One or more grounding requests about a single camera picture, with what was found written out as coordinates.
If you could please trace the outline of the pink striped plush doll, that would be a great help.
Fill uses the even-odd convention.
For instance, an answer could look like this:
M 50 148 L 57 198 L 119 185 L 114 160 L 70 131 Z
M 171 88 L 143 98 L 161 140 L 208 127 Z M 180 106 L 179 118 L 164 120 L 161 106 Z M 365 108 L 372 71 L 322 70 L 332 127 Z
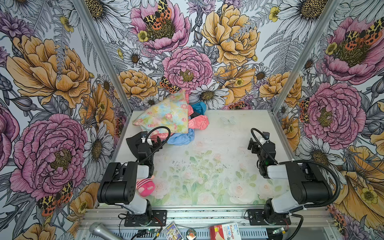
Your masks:
M 153 181 L 154 178 L 155 176 L 151 176 L 149 178 L 137 180 L 136 189 L 141 197 L 148 197 L 155 191 L 156 184 Z

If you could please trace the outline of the floral pastel cloth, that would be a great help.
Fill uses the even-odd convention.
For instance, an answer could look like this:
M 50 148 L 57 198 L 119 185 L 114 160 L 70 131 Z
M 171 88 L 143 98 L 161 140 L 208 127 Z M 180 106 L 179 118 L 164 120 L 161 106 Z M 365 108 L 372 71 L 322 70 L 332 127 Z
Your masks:
M 144 131 L 164 126 L 169 128 L 172 134 L 186 134 L 189 131 L 188 121 L 189 104 L 186 91 L 181 90 L 148 108 L 133 121 L 133 125 L 141 127 Z

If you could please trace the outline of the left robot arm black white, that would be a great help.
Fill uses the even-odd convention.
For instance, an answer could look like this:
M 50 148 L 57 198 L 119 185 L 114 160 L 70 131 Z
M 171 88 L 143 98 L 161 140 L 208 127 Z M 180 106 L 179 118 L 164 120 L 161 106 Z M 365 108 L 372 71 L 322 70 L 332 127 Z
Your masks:
M 146 199 L 155 190 L 154 153 L 162 144 L 147 131 L 126 139 L 134 160 L 110 163 L 100 183 L 97 200 L 127 210 L 129 226 L 147 226 L 153 219 L 152 206 Z

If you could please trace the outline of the light blue cloth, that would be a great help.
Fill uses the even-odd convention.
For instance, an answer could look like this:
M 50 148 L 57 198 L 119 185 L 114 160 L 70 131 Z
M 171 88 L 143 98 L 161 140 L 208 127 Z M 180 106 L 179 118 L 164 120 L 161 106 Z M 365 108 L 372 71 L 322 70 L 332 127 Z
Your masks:
M 187 134 L 173 134 L 167 141 L 170 145 L 182 146 L 188 145 L 195 139 L 194 129 L 189 129 Z

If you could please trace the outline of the red white bandage box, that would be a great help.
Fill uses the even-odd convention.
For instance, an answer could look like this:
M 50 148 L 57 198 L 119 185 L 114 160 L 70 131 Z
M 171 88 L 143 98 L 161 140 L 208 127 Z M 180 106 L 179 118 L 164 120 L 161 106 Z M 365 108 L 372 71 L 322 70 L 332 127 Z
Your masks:
M 241 240 L 237 223 L 221 224 L 210 227 L 211 240 Z

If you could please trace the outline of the teal cloth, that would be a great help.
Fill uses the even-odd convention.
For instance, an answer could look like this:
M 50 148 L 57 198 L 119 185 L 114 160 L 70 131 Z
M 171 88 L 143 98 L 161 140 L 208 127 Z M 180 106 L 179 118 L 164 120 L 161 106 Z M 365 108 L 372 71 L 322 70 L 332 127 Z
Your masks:
M 205 112 L 207 110 L 207 106 L 204 102 L 192 104 L 191 107 L 193 108 L 194 113 L 199 114 L 199 115 L 205 115 Z

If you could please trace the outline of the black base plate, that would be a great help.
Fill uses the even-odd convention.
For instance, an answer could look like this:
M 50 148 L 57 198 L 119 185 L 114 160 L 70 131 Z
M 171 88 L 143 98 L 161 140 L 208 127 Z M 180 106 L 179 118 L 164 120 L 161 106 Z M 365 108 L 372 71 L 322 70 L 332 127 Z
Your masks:
M 266 213 L 262 209 L 247 210 L 249 223 L 251 226 L 290 226 L 291 220 L 287 214 L 277 214 L 275 212 Z
M 167 220 L 167 210 L 151 210 L 142 215 L 126 217 L 125 227 L 165 227 Z

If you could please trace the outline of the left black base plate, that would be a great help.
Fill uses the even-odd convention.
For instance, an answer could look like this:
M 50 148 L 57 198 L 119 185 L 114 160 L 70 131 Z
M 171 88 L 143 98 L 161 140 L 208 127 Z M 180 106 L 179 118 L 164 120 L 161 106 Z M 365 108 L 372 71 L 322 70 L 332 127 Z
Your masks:
M 167 210 L 151 210 L 142 215 L 126 217 L 125 227 L 165 227 L 167 220 Z

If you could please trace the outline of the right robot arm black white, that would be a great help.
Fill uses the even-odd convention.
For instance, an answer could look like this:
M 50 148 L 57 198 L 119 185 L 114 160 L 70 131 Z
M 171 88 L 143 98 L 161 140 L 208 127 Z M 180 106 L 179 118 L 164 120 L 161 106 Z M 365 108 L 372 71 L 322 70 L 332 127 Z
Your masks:
M 330 167 L 309 160 L 278 162 L 270 134 L 256 128 L 251 129 L 251 134 L 248 150 L 258 157 L 260 175 L 265 179 L 287 180 L 289 190 L 268 199 L 258 213 L 249 213 L 250 221 L 262 219 L 267 225 L 284 223 L 295 212 L 325 207 L 339 197 L 342 183 Z

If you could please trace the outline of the silver microphone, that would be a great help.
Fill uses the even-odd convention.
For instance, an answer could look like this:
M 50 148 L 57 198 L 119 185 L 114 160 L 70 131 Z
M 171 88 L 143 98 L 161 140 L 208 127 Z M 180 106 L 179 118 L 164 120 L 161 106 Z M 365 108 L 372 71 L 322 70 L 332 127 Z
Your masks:
M 89 227 L 89 232 L 103 240 L 123 240 L 120 236 L 108 230 L 102 223 L 94 222 Z

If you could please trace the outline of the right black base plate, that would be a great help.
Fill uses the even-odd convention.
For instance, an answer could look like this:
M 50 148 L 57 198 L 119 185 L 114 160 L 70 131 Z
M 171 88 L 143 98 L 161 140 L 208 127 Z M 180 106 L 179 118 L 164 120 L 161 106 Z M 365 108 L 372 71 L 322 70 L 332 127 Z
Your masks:
M 266 213 L 262 209 L 247 210 L 249 223 L 251 226 L 290 226 L 291 220 L 287 214 L 277 214 L 275 212 Z

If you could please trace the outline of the pink cloth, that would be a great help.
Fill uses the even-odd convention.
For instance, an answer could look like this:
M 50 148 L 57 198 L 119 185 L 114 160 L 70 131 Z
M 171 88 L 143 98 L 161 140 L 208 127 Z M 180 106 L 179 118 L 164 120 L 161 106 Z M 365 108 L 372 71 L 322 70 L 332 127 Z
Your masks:
M 208 127 L 208 125 L 210 124 L 208 117 L 205 115 L 200 115 L 196 118 L 191 119 L 190 115 L 193 113 L 194 113 L 193 108 L 191 107 L 191 105 L 188 105 L 188 117 L 189 117 L 188 131 L 189 131 L 189 129 L 194 129 L 194 131 L 195 130 L 205 130 Z M 175 131 L 171 130 L 170 137 L 173 134 L 184 134 L 184 133 L 176 133 Z

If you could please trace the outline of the small picture card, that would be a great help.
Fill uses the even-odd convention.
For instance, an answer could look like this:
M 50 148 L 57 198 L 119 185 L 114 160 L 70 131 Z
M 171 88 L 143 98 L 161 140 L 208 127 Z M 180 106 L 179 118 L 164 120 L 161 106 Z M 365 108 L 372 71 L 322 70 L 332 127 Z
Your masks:
M 182 236 L 181 232 L 178 230 L 174 222 L 171 222 L 164 228 L 163 234 L 166 240 L 184 240 L 184 237 Z

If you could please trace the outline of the black cloth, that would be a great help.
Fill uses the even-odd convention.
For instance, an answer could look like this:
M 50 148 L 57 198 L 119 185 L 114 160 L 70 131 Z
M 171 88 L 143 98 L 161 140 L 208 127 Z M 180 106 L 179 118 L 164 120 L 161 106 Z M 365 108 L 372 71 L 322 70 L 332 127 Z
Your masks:
M 201 114 L 197 113 L 197 112 L 194 112 L 193 114 L 190 115 L 191 119 L 193 118 L 196 118 L 198 116 L 200 116 Z

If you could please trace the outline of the round badge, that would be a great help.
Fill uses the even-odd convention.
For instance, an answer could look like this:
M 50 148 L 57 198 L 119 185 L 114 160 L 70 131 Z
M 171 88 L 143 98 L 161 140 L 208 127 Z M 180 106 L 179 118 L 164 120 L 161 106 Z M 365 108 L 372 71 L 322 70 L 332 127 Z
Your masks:
M 186 232 L 186 239 L 196 240 L 196 238 L 197 238 L 197 232 L 194 229 L 188 229 Z

